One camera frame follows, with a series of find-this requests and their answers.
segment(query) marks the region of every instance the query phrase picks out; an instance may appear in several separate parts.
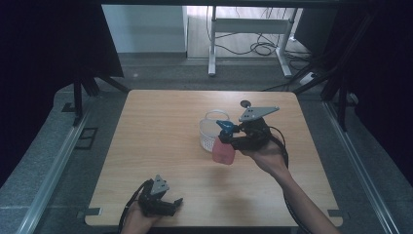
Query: black cable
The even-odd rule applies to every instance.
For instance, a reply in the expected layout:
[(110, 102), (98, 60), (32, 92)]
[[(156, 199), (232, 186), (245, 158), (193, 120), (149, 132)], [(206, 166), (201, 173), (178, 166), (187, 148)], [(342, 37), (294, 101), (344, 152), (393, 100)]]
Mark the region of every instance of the black cable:
[[(288, 152), (286, 151), (286, 147), (285, 147), (285, 138), (284, 138), (282, 132), (279, 129), (277, 129), (275, 127), (272, 127), (272, 126), (269, 126), (269, 127), (271, 129), (274, 129), (277, 132), (279, 132), (279, 134), (282, 136), (282, 142), (278, 138), (276, 138), (275, 136), (270, 136), (270, 140), (272, 142), (274, 142), (276, 145), (278, 145), (279, 148), (281, 149), (282, 157), (284, 159), (286, 167), (288, 168), (288, 163), (289, 163), (288, 162)], [(307, 234), (311, 234), (312, 232), (307, 228), (307, 226), (304, 223), (301, 222), (300, 218), (297, 216), (294, 209), (291, 207), (288, 200), (285, 198), (284, 194), (283, 194), (283, 198), (284, 198), (284, 201), (285, 201), (285, 205), (286, 205), (289, 213), (291, 214), (291, 217), (294, 219), (294, 221), (298, 224), (298, 226), (301, 228), (301, 230), (303, 230)]]
[(118, 225), (118, 234), (122, 232), (122, 229), (124, 228), (124, 222), (125, 222), (125, 217), (128, 213), (128, 210), (131, 206), (131, 204), (136, 201), (137, 194), (139, 194), (140, 190), (148, 183), (150, 180), (144, 181), (139, 188), (131, 195), (131, 198), (127, 202), (127, 204), (124, 207), (124, 211), (122, 212), (121, 218), (119, 219), (119, 225)]

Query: metal frame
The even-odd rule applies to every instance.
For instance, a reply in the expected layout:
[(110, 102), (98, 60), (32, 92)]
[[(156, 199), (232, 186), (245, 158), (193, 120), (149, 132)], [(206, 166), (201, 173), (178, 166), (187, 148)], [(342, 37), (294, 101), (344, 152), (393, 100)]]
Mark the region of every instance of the metal frame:
[(292, 76), (288, 63), (285, 60), (284, 52), (286, 43), (291, 34), (294, 24), (297, 8), (289, 19), (217, 19), (216, 6), (212, 7), (212, 19), (210, 28), (210, 46), (209, 46), (209, 63), (208, 75), (215, 75), (216, 51), (215, 51), (215, 33), (216, 32), (243, 32), (243, 33), (268, 33), (283, 34), (281, 45), (276, 48), (277, 58), (282, 67), (285, 78)]

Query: metal bracket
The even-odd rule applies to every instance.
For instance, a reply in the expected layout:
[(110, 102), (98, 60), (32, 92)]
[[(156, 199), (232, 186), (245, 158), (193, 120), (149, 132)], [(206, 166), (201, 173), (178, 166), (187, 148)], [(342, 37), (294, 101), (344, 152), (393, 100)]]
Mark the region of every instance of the metal bracket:
[(164, 181), (160, 175), (156, 175), (154, 184), (152, 185), (151, 195), (166, 192), (167, 190), (169, 190), (167, 182)]
[(259, 119), (263, 116), (276, 112), (280, 108), (273, 107), (249, 107), (245, 110), (244, 114), (240, 117), (240, 122), (252, 121)]

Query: red object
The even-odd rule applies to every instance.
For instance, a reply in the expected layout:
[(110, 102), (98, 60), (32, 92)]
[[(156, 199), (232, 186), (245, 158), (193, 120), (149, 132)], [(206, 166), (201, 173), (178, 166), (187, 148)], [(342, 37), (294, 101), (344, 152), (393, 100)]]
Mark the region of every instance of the red object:
[(234, 162), (235, 149), (231, 144), (224, 144), (218, 136), (215, 137), (215, 142), (212, 147), (212, 160), (215, 163), (231, 165)]

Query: electrical cable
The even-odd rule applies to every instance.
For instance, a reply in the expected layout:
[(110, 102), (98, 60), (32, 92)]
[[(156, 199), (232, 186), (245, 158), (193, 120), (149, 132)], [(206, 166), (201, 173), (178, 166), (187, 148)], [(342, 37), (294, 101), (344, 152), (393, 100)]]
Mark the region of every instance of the electrical cable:
[(124, 228), (124, 222), (125, 222), (125, 217), (128, 213), (128, 210), (131, 206), (131, 204), (136, 200), (137, 194), (139, 194), (140, 190), (142, 190), (142, 188), (149, 183), (150, 180), (146, 180), (144, 181), (139, 188), (133, 193), (133, 195), (131, 195), (131, 198), (129, 199), (129, 201), (127, 202), (127, 204), (124, 207), (124, 211), (122, 212), (121, 218), (119, 219), (119, 225), (118, 225), (118, 234), (121, 234), (122, 229)]

